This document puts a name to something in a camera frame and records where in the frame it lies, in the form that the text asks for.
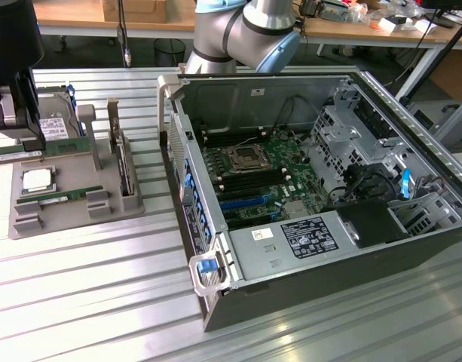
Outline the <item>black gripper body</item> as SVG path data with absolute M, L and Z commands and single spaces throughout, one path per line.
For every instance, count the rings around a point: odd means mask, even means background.
M 0 87 L 18 82 L 35 91 L 32 67 L 44 56 L 31 1 L 0 1 Z

